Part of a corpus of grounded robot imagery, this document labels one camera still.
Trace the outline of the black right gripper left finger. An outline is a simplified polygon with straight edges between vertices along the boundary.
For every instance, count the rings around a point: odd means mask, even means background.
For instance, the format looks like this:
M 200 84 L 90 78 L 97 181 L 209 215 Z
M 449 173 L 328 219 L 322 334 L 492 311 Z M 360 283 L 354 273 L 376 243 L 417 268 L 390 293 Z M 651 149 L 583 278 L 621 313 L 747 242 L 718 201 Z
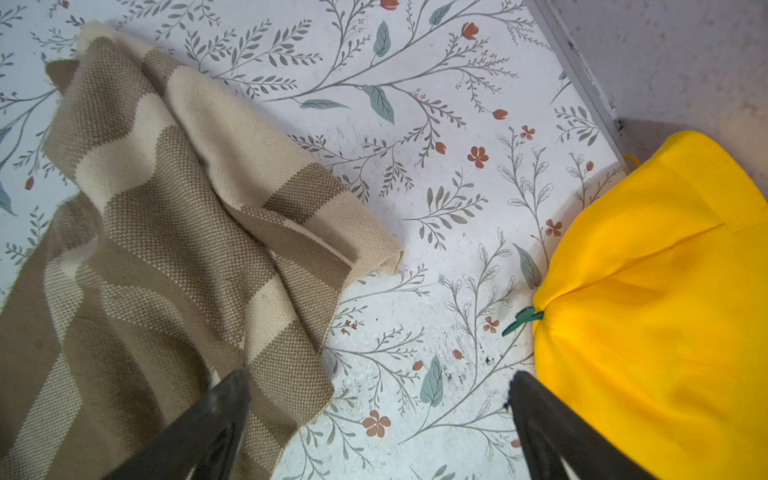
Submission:
M 228 479 L 246 424 L 246 371 L 217 384 L 107 479 Z

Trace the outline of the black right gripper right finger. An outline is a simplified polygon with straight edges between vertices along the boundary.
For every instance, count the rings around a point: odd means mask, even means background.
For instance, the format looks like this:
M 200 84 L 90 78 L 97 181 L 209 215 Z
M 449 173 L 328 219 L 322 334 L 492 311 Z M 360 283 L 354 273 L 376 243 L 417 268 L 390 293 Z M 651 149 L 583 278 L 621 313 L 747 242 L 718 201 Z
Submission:
M 511 408 L 533 479 L 650 479 L 528 372 L 510 382 Z

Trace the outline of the brown beige plaid scarf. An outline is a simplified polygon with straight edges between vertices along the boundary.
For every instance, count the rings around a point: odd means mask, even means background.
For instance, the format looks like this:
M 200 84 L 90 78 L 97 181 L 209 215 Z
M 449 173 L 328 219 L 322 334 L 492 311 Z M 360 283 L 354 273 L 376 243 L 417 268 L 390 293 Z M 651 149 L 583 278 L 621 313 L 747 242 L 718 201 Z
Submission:
M 334 393 L 342 291 L 402 249 L 223 85 L 110 27 L 47 68 L 44 150 L 78 188 L 1 314 L 1 475 L 95 479 L 217 382 L 251 398 L 237 479 L 268 479 Z

